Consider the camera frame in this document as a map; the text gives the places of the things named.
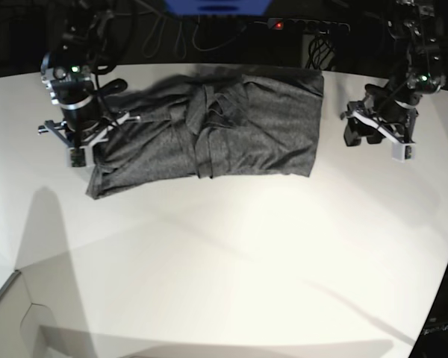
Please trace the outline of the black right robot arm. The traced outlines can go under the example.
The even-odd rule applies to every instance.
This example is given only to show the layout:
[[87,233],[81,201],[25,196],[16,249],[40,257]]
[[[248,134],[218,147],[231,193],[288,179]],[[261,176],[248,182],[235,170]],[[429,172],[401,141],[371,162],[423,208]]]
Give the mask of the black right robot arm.
[[108,96],[124,92],[127,82],[99,83],[100,76],[115,70],[134,38],[137,4],[129,1],[128,7],[130,29],[123,45],[118,46],[111,38],[111,26],[118,17],[116,1],[73,1],[57,48],[41,63],[41,81],[63,118],[47,120],[37,131],[54,134],[65,145],[72,168],[94,166],[95,146],[107,142],[111,131],[134,120],[127,111],[110,109],[106,101]]

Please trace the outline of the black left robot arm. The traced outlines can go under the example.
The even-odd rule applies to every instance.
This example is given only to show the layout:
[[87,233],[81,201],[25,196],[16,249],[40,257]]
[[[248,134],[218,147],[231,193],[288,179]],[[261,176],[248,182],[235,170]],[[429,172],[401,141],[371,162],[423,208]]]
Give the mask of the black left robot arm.
[[383,87],[367,84],[363,99],[350,101],[340,118],[346,120],[346,146],[358,146],[363,139],[376,145],[387,139],[392,158],[404,163],[415,157],[417,105],[423,96],[439,92],[446,76],[435,2],[396,1],[393,15],[388,30],[403,44],[402,60]]

